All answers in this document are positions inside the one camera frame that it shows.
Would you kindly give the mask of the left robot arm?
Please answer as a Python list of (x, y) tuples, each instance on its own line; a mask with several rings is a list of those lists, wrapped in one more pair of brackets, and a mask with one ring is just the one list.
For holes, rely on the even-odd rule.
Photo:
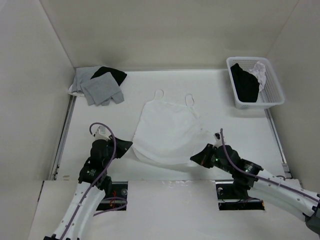
[(83, 240), (94, 216), (127, 207), (127, 198), (117, 195), (107, 169), (114, 159), (122, 158), (132, 144), (112, 136), (92, 143), (69, 207), (57, 229), (51, 236), (45, 236), (45, 240)]

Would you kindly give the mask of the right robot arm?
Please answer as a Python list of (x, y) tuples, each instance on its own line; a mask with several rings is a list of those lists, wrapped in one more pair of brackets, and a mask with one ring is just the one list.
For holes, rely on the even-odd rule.
[(245, 200), (260, 199), (302, 220), (312, 232), (320, 233), (320, 194), (290, 184), (260, 165), (243, 159), (229, 145), (207, 146), (190, 158), (207, 169), (216, 167), (233, 178), (233, 194)]

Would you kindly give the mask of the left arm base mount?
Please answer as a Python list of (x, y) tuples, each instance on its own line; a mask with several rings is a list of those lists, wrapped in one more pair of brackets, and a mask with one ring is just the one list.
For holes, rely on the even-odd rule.
[(106, 211), (123, 206), (128, 197), (128, 182), (113, 182), (110, 191), (100, 202), (97, 211)]

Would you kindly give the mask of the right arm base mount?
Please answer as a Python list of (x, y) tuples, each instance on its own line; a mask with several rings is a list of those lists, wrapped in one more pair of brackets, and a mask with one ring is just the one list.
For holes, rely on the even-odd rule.
[(216, 195), (220, 211), (264, 211), (264, 202), (257, 198), (236, 193), (233, 181), (216, 181)]

